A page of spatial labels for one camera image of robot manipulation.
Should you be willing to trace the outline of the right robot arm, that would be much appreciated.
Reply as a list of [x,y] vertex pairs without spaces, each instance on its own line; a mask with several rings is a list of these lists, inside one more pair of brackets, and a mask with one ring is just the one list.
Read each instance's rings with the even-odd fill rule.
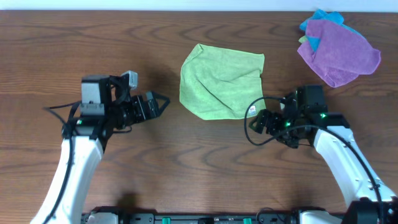
[[251,103],[244,115],[253,119],[244,129],[293,149],[308,141],[329,166],[347,206],[341,218],[320,208],[298,208],[283,223],[397,223],[397,195],[366,160],[345,117],[329,112],[322,86],[301,86],[276,101],[280,112]]

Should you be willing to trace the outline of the purple microfiber cloth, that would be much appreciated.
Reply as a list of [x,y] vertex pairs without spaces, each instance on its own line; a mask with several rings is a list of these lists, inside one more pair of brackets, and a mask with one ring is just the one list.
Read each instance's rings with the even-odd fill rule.
[[[337,88],[360,75],[370,75],[381,62],[381,52],[355,32],[329,20],[309,20],[308,41],[297,52],[307,65],[329,86]],[[318,39],[313,50],[310,41]]]

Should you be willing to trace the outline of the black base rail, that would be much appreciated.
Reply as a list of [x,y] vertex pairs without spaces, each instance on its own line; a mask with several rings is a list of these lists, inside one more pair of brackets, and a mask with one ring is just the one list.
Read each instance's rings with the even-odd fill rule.
[[124,210],[96,207],[83,213],[78,223],[114,224],[271,224],[271,223],[347,223],[342,214],[328,213],[318,207],[282,212],[264,207],[256,213],[158,213],[155,210]]

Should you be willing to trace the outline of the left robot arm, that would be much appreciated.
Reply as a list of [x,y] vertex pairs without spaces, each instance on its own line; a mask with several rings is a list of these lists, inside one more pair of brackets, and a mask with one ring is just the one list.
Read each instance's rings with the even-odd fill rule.
[[154,91],[130,94],[138,74],[88,75],[81,100],[69,103],[62,123],[62,149],[46,198],[32,223],[79,223],[95,170],[113,134],[130,133],[134,124],[158,118],[168,97]]

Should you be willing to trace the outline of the green microfiber cloth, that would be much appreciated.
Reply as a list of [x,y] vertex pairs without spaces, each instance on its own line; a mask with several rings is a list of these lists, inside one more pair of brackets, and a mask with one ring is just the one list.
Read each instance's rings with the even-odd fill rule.
[[204,120],[243,119],[264,109],[265,55],[196,44],[180,71],[181,104]]

